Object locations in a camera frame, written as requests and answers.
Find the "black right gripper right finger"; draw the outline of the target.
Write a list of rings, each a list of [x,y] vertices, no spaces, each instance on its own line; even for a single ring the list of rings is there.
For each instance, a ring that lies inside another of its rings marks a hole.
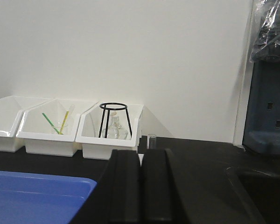
[[[142,161],[144,222],[171,224],[172,200],[167,156],[164,150],[149,149]]]

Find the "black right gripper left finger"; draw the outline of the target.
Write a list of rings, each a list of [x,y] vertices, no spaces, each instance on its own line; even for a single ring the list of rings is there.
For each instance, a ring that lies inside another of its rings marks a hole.
[[[136,151],[114,150],[115,176],[108,223],[140,222],[140,160]]]

